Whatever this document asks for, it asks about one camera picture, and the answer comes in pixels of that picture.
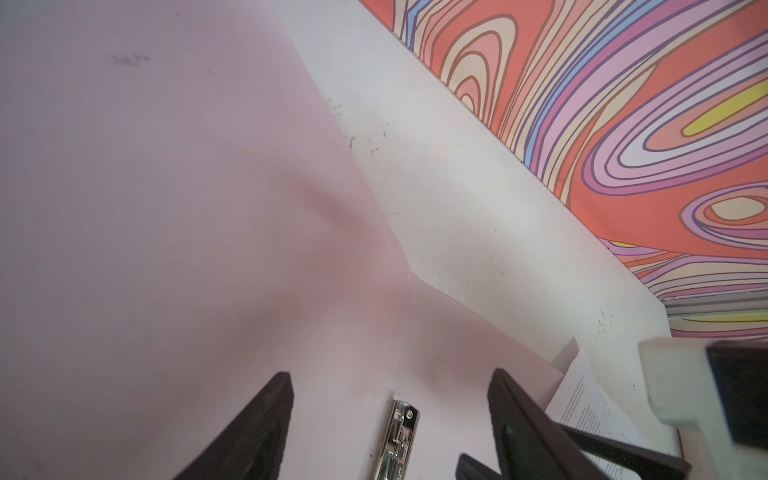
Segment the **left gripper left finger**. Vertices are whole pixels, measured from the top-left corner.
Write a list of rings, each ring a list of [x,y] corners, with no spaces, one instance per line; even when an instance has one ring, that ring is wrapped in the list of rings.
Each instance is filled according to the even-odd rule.
[[[294,403],[291,376],[276,373],[179,479],[279,477]]]

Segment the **pink file folder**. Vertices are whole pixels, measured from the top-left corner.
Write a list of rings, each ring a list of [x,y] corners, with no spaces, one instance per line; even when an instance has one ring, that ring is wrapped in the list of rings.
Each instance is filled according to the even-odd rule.
[[[496,465],[495,369],[561,374],[420,280],[265,1],[61,1],[1,24],[1,475],[171,479],[278,372],[279,477]]]

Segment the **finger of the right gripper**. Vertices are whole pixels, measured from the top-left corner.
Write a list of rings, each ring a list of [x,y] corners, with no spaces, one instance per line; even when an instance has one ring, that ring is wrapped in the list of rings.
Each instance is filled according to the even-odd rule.
[[[562,425],[561,428],[582,451],[632,470],[644,480],[685,480],[691,471],[691,465],[678,457],[600,437],[569,426]]]

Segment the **printed English text sheet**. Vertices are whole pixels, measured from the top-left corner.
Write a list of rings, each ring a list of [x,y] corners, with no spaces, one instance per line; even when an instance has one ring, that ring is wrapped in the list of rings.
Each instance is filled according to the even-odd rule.
[[[682,455],[677,430],[651,412],[636,341],[582,346],[573,338],[553,364],[563,378],[545,408],[550,419],[610,440]]]

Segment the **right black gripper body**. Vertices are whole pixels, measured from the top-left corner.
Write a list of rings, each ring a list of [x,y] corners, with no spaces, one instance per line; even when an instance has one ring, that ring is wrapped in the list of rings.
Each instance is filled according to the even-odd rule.
[[[650,408],[678,430],[691,479],[767,477],[767,339],[638,346]]]

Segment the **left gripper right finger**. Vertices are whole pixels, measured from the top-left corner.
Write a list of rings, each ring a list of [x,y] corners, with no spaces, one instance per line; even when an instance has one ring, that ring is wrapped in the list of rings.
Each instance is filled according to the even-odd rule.
[[[462,454],[455,470],[457,479],[606,477],[505,370],[494,370],[487,400],[499,470]]]

